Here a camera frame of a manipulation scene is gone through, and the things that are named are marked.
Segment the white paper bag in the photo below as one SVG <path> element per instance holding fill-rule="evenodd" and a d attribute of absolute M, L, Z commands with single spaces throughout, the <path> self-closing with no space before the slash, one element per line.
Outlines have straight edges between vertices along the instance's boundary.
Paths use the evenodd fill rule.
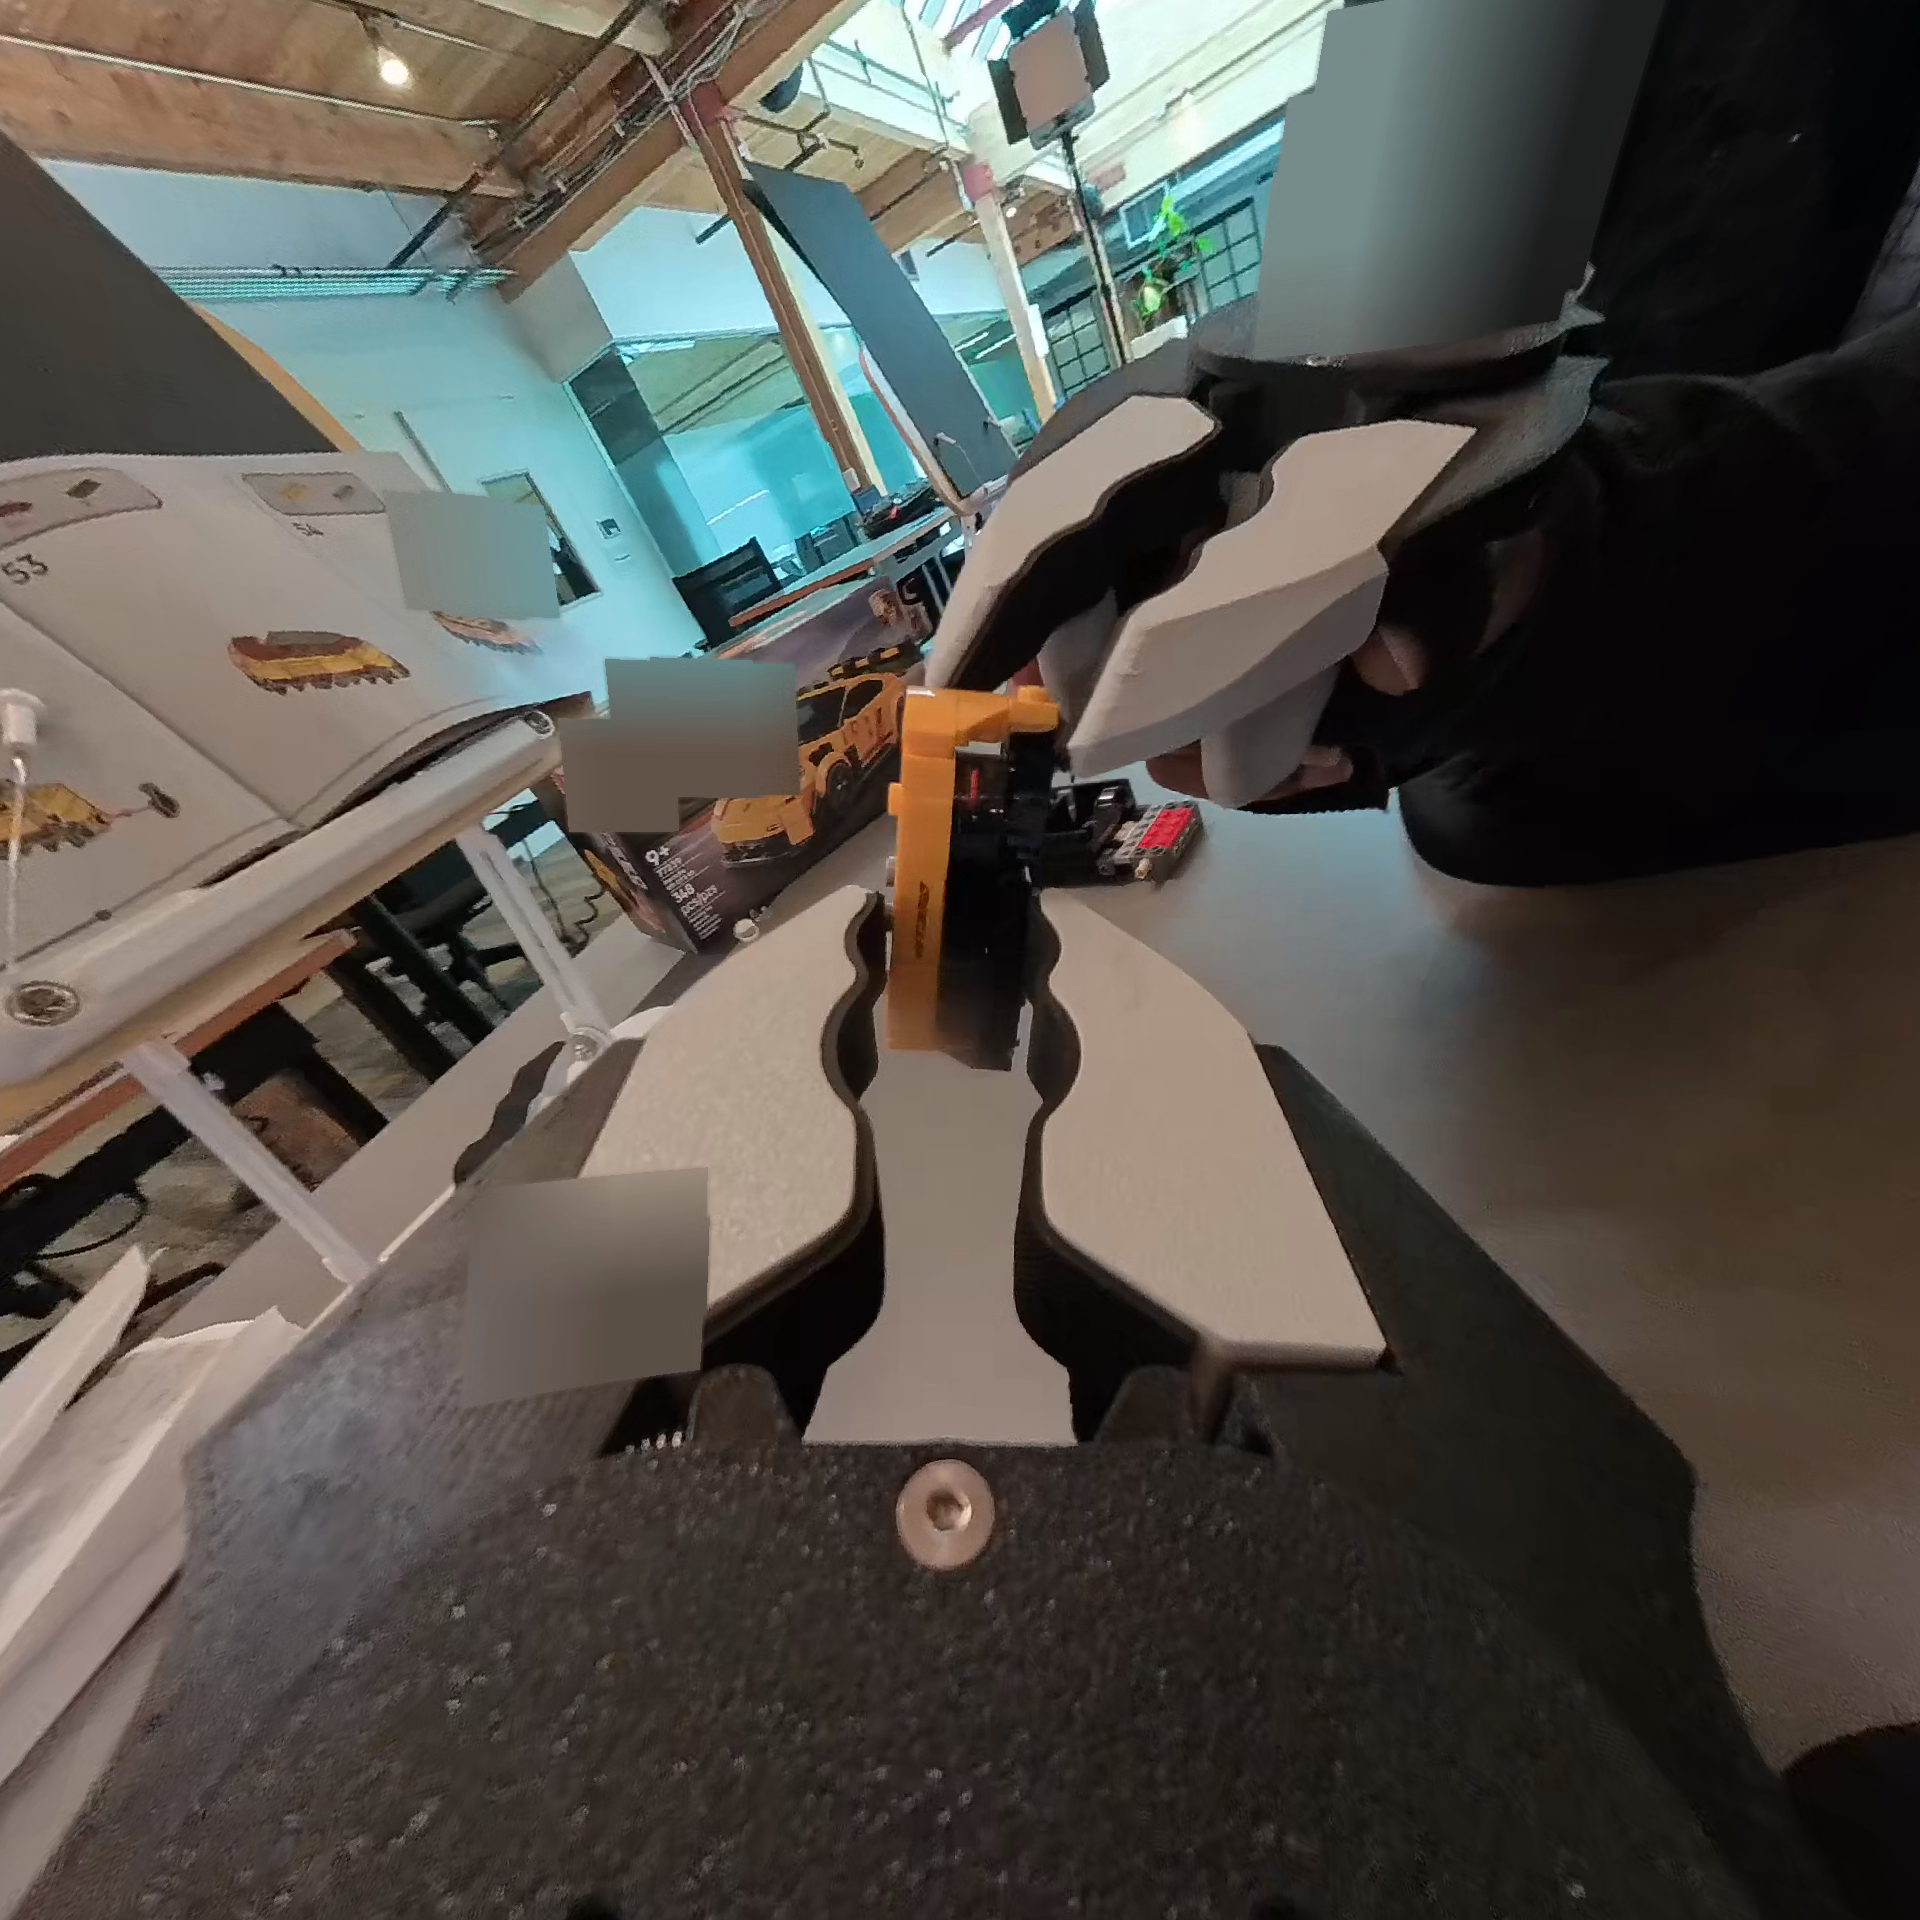
<path fill-rule="evenodd" d="M 3 1382 L 3 1778 L 86 1693 L 186 1554 L 193 1450 L 303 1339 L 278 1310 L 119 1354 L 126 1252 Z"/>

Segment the green potted plant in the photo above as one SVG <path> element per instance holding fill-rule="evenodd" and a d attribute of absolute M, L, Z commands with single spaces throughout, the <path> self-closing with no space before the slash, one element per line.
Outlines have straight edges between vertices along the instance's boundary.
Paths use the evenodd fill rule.
<path fill-rule="evenodd" d="M 1171 187 L 1161 189 L 1129 292 L 1139 341 L 1172 322 L 1192 324 L 1210 312 L 1211 251 L 1211 236 L 1194 226 Z"/>

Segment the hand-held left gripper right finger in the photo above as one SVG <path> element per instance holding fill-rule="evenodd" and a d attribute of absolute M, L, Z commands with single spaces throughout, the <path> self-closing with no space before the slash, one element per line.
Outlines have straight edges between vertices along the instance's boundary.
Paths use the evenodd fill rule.
<path fill-rule="evenodd" d="M 1080 893 L 1039 899 L 1031 1217 L 1232 1371 L 1366 1371 L 1386 1332 L 1257 1044 Z"/>

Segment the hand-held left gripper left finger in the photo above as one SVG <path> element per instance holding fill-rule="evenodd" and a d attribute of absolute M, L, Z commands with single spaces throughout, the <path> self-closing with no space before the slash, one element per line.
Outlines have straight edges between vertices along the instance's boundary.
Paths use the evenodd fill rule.
<path fill-rule="evenodd" d="M 793 1419 L 882 1304 L 882 1213 L 863 1096 L 886 905 L 839 886 L 689 988 L 615 1096 L 583 1178 L 707 1178 L 699 1368 L 768 1373 Z"/>

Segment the brown wooden desk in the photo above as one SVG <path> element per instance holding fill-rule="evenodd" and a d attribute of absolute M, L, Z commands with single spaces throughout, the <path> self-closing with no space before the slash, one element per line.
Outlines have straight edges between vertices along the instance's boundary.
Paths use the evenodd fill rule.
<path fill-rule="evenodd" d="M 352 947 L 352 931 L 329 928 L 284 950 L 273 950 L 268 958 L 232 962 L 215 974 L 214 986 L 226 982 L 239 992 L 226 1003 L 217 1003 L 209 995 L 201 995 L 200 1001 L 180 1001 L 177 1016 L 155 1037 L 193 1059 L 226 1040 L 268 1009 L 298 996 L 329 964 L 348 958 Z M 26 1088 L 4 1090 L 3 1187 L 33 1174 L 92 1128 L 143 1098 L 139 1084 L 113 1052 L 92 1059 L 92 1062 L 64 1065 Z"/>

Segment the black backing board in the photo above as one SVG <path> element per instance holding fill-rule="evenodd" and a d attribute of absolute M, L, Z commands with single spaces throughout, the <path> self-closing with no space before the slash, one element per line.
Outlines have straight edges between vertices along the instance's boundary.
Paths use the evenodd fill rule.
<path fill-rule="evenodd" d="M 3 139 L 7 464 L 314 456 L 352 435 L 252 342 L 223 332 L 60 181 Z"/>

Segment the person's right forearm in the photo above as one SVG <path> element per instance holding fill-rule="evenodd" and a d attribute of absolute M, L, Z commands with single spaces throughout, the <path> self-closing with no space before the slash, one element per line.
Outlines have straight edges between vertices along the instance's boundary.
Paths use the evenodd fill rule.
<path fill-rule="evenodd" d="M 1610 366 L 1395 771 L 1419 860 L 1551 886 L 1916 834 L 1918 5 L 1668 5 L 1593 244 Z"/>

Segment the lego set box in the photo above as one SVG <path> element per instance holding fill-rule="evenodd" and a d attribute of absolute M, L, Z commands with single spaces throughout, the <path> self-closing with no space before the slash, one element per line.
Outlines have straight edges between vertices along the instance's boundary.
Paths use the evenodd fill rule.
<path fill-rule="evenodd" d="M 742 922 L 882 817 L 924 635 L 922 606 L 880 579 L 833 587 L 782 613 L 721 659 L 793 673 L 799 792 L 696 797 L 681 805 L 672 834 L 568 828 L 569 844 L 651 937 L 687 954 L 730 947 Z"/>

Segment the lego wheel arch assembly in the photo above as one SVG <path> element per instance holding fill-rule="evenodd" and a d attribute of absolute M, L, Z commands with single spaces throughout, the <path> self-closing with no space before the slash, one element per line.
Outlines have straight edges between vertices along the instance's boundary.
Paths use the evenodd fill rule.
<path fill-rule="evenodd" d="M 1184 865 L 1200 830 L 1192 800 L 1143 802 L 1127 780 L 1063 784 L 1051 794 L 1036 885 L 1161 883 Z"/>

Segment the person's black jacket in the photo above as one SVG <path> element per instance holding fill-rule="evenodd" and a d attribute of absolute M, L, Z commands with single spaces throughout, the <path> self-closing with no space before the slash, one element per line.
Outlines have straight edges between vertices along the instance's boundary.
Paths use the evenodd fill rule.
<path fill-rule="evenodd" d="M 1784 1778 L 1847 1904 L 1866 1917 L 1916 1917 L 1918 1726 L 1825 1742 Z"/>

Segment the black flag panel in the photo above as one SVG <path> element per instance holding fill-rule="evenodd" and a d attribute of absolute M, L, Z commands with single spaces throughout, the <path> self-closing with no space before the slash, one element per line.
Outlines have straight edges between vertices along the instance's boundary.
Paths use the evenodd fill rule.
<path fill-rule="evenodd" d="M 1018 464 L 1014 444 L 856 194 L 758 162 L 748 165 L 748 193 L 849 316 L 898 412 L 955 491 L 971 496 L 1003 483 Z"/>

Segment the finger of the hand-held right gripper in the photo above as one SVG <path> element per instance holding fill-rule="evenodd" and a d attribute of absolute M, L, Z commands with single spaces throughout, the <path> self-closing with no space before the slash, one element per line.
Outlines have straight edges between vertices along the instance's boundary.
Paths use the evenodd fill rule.
<path fill-rule="evenodd" d="M 929 646 L 931 691 L 996 691 L 1036 666 L 1090 707 L 1121 628 L 1228 518 L 1228 428 L 1190 398 L 1137 395 L 1010 483 Z"/>
<path fill-rule="evenodd" d="M 1198 745 L 1215 805 L 1249 808 L 1287 782 L 1377 624 L 1383 539 L 1475 435 L 1383 420 L 1290 444 L 1256 514 L 1122 620 L 1078 714 L 1070 769 L 1094 780 Z"/>

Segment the black studio light panel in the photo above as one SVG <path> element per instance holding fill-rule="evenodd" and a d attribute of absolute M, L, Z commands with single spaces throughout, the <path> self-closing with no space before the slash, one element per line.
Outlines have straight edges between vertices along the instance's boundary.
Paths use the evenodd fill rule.
<path fill-rule="evenodd" d="M 1003 11 L 1009 44 L 990 60 L 993 97 L 1009 144 L 1036 153 L 1056 149 L 1070 182 L 1073 225 L 1094 274 L 1102 339 L 1113 369 L 1127 363 L 1124 322 L 1100 212 L 1074 149 L 1074 133 L 1094 117 L 1112 67 L 1094 3 L 1022 3 Z"/>

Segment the lego instruction booklet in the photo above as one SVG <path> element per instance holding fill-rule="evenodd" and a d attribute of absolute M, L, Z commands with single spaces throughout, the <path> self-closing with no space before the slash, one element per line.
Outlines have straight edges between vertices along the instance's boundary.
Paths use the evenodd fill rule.
<path fill-rule="evenodd" d="M 383 451 L 4 461 L 4 691 L 39 701 L 17 962 L 308 833 L 502 718 L 604 686 L 583 635 L 462 571 L 404 598 Z"/>

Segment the orange black lego car assembly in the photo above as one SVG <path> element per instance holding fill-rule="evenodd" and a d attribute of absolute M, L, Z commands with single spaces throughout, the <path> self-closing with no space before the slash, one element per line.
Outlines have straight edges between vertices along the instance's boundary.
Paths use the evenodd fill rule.
<path fill-rule="evenodd" d="M 904 700 L 887 1043 L 1009 1073 L 1060 708 L 1041 686 Z"/>

